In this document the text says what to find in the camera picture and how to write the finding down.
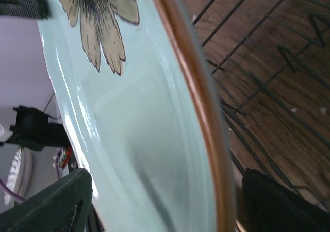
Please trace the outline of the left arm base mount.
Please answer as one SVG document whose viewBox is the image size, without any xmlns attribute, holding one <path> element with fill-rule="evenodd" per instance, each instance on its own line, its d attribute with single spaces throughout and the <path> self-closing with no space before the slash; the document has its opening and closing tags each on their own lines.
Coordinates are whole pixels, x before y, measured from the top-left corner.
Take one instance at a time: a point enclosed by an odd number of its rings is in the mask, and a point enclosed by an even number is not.
<svg viewBox="0 0 330 232">
<path fill-rule="evenodd" d="M 3 108 L 5 123 L 1 124 L 1 145 L 15 144 L 33 151 L 45 147 L 61 148 L 55 159 L 58 167 L 64 169 L 73 154 L 65 128 L 60 123 L 50 122 L 50 115 L 34 107 Z"/>
</svg>

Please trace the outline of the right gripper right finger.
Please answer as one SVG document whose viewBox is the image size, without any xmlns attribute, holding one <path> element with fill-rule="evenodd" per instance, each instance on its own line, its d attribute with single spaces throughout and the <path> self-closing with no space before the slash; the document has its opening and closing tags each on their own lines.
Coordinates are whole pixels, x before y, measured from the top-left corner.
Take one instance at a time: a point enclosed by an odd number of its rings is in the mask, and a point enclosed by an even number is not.
<svg viewBox="0 0 330 232">
<path fill-rule="evenodd" d="M 329 231 L 328 212 L 256 169 L 246 169 L 242 194 L 252 231 Z"/>
</svg>

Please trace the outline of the green-rimmed plate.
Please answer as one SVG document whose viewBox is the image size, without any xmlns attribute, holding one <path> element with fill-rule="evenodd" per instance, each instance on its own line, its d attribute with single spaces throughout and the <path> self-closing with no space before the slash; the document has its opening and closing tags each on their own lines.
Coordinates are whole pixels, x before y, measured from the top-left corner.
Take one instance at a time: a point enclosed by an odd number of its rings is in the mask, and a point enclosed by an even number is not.
<svg viewBox="0 0 330 232">
<path fill-rule="evenodd" d="M 235 231 L 232 163 L 181 0 L 47 0 L 43 53 L 105 231 Z"/>
</svg>

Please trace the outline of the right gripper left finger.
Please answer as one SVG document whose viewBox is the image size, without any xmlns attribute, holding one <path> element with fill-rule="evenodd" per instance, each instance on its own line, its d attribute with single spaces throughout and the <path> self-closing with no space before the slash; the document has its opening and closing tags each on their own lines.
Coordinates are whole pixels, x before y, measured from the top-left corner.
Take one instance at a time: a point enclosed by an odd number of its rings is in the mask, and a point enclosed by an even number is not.
<svg viewBox="0 0 330 232">
<path fill-rule="evenodd" d="M 92 178 L 78 168 L 1 214 L 1 231 L 84 231 Z"/>
</svg>

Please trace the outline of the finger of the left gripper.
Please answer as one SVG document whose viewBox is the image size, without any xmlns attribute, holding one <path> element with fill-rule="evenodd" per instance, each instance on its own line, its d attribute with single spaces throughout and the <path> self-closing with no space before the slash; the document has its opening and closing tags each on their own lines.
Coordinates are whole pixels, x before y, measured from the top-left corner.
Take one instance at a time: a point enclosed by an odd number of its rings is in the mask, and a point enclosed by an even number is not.
<svg viewBox="0 0 330 232">
<path fill-rule="evenodd" d="M 47 0 L 1 0 L 1 16 L 28 19 L 46 19 L 49 16 Z"/>
</svg>

